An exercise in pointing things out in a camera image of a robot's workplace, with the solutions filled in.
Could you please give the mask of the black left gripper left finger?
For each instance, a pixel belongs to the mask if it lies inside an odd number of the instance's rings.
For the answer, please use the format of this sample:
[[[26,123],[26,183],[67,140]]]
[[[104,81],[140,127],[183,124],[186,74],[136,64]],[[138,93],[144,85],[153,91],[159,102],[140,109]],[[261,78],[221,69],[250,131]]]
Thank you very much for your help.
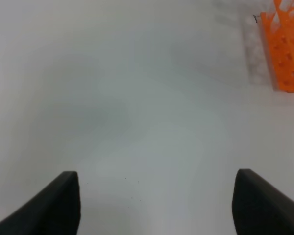
[[[76,235],[81,220],[78,173],[64,171],[0,222],[0,235]]]

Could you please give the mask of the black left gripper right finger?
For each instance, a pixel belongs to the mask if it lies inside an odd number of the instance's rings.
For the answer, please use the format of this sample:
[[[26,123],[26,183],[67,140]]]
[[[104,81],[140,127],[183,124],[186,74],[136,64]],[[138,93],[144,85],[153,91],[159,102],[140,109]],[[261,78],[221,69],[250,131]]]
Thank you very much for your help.
[[[294,201],[251,169],[237,172],[232,215],[238,235],[294,235]]]

